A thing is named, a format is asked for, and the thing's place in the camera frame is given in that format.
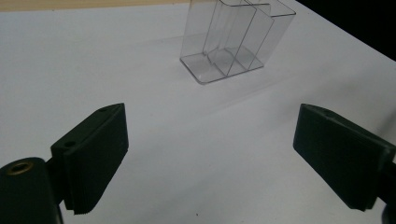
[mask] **transparent box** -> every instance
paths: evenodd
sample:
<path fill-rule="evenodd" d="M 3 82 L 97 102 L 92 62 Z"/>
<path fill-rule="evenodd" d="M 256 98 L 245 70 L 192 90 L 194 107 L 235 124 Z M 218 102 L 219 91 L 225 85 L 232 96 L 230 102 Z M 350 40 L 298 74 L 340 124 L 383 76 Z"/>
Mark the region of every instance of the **transparent box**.
<path fill-rule="evenodd" d="M 261 68 L 294 16 L 277 0 L 191 0 L 180 60 L 201 84 Z"/>

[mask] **acrylic organizer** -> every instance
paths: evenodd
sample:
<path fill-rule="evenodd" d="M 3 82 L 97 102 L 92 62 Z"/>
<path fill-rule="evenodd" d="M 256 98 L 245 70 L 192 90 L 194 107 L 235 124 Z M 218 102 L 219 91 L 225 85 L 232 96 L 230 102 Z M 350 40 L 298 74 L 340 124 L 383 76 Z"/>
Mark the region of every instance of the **acrylic organizer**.
<path fill-rule="evenodd" d="M 294 16 L 277 0 L 191 0 L 180 60 L 201 84 L 261 68 Z"/>

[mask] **white tabletop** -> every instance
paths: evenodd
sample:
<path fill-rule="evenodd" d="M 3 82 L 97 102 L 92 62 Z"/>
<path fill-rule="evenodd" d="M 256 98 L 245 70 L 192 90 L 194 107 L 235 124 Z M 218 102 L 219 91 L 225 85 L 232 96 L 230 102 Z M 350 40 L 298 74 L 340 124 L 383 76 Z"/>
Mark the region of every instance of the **white tabletop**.
<path fill-rule="evenodd" d="M 380 223 L 294 151 L 301 103 L 396 143 L 396 62 L 295 1 L 263 69 L 205 86 L 179 62 L 188 5 L 0 13 L 0 166 L 50 158 L 91 112 L 124 102 L 130 148 L 94 224 Z"/>

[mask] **wooden strip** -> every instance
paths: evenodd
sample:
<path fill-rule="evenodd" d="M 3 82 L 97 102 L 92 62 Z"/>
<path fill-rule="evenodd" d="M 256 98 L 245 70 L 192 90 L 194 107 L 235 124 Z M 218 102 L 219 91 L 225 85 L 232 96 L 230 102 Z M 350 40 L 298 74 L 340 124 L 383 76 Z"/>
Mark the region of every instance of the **wooden strip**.
<path fill-rule="evenodd" d="M 190 0 L 0 0 L 0 11 L 33 11 L 91 7 L 130 7 L 188 2 L 190 2 Z"/>

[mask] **white table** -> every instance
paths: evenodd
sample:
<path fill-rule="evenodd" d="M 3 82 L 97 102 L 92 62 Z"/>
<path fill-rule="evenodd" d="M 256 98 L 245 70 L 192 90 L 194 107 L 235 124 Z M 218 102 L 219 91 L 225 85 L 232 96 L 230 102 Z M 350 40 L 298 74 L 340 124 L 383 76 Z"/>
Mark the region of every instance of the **white table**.
<path fill-rule="evenodd" d="M 0 13 L 0 166 L 50 158 L 91 112 L 126 104 L 130 149 L 94 224 L 380 223 L 294 151 L 301 103 L 396 143 L 396 62 L 295 1 L 266 67 L 201 86 L 179 62 L 188 5 Z"/>

